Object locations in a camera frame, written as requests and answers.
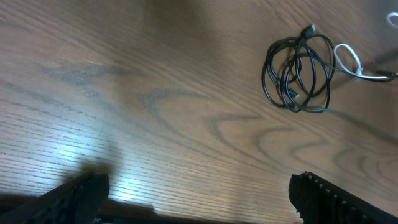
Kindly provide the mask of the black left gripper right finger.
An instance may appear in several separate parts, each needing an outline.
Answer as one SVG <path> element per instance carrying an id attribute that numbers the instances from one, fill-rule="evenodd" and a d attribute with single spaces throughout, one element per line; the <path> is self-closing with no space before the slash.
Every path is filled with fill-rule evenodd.
<path id="1" fill-rule="evenodd" d="M 311 173 L 294 174 L 289 200 L 305 224 L 397 224 L 397 217 Z"/>

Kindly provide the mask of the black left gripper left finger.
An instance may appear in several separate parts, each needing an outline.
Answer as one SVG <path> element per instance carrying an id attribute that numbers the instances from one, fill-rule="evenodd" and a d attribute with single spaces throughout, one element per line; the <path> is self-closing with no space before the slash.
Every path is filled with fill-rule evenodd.
<path id="1" fill-rule="evenodd" d="M 1 215 L 3 224 L 92 223 L 109 195 L 108 174 L 85 173 Z"/>

